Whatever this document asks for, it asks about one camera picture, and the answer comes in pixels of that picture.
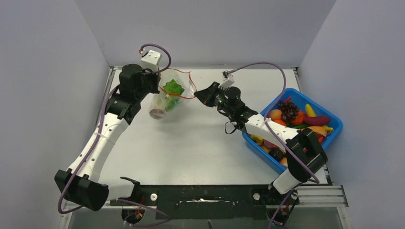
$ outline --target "blue bin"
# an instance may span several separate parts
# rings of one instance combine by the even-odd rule
[[[329,127],[333,127],[333,131],[324,138],[322,142],[323,149],[328,148],[330,143],[336,138],[336,136],[340,133],[343,128],[343,123],[340,119],[334,116],[332,113],[327,111],[325,108],[321,107],[316,102],[312,101],[310,98],[306,97],[301,92],[295,90],[294,88],[287,88],[285,90],[284,95],[281,97],[282,101],[285,101],[291,97],[291,101],[295,103],[300,110],[305,112],[305,105],[309,104],[314,109],[315,113],[319,116],[324,115],[330,118],[330,122],[328,123]],[[265,115],[266,111],[276,102],[274,99],[262,112],[261,115]],[[277,173],[283,173],[286,168],[282,166],[278,161],[276,161],[272,156],[270,156],[266,151],[264,151],[260,146],[258,146],[252,139],[250,139],[250,135],[246,133],[242,133],[243,138],[246,140],[247,147],[252,150],[259,158],[265,161],[272,169],[274,169]]]

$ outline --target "bolt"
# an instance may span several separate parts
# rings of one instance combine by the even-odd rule
[[[253,199],[260,200],[260,194],[258,194],[258,193],[253,194]]]
[[[150,200],[156,201],[157,199],[158,199],[158,195],[156,195],[155,193],[152,193],[152,194],[150,195]]]

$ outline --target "clear plastic bag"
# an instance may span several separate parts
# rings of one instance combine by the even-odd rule
[[[167,112],[181,107],[195,98],[197,89],[192,82],[190,72],[169,68],[160,75],[159,94],[154,94],[149,107],[149,114],[154,119],[161,119]]]

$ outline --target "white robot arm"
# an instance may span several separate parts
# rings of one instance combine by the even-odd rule
[[[264,118],[241,101],[239,88],[230,86],[234,82],[232,75],[227,72],[223,74],[224,82],[222,84],[214,82],[208,88],[194,93],[204,105],[217,107],[218,112],[228,117],[235,129],[260,136],[280,148],[288,147],[312,173],[316,173],[326,164],[328,160],[326,154],[312,130],[297,130]],[[281,139],[283,144],[276,139],[275,135]],[[294,156],[286,150],[288,169],[272,183],[272,187],[280,194],[286,194],[300,183],[310,179],[310,174]]]
[[[106,201],[130,197],[134,187],[139,184],[126,177],[104,184],[99,184],[98,180],[116,141],[140,110],[140,102],[149,93],[159,93],[160,77],[153,72],[159,70],[161,54],[152,50],[141,50],[140,53],[140,65],[128,64],[122,67],[120,85],[111,93],[107,102],[102,126],[99,124],[96,127],[83,151],[67,171],[59,170],[54,178],[65,199],[94,211],[99,210]],[[84,160],[91,147],[93,150],[90,156]]]
[[[145,50],[140,50],[140,53],[141,65],[128,64],[122,68],[120,85],[111,93],[105,106],[102,125],[96,128],[79,157],[66,171],[59,170],[54,178],[65,199],[94,211],[101,209],[106,201],[135,196],[135,192],[139,190],[139,182],[126,177],[104,184],[99,184],[98,181],[101,169],[116,141],[140,110],[140,102],[149,93],[159,93],[158,72],[163,70],[159,70],[161,54]],[[315,173],[326,163],[326,155],[311,130],[299,131],[265,119],[240,100],[240,90],[232,87],[233,83],[233,76],[224,72],[222,84],[214,82],[194,95],[204,105],[217,107],[219,113],[228,117],[236,129],[261,136],[282,148],[267,128],[267,123],[312,172]],[[272,183],[280,194],[287,193],[310,177],[288,152],[287,160],[288,169]]]

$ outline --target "green object in bag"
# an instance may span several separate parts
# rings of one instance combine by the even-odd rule
[[[163,89],[166,91],[167,94],[177,94],[181,95],[184,92],[184,88],[178,84],[175,80],[170,80],[167,82],[164,86]],[[174,95],[169,95],[169,97],[166,99],[166,109],[168,111],[171,111],[179,101],[179,97],[174,96]]]

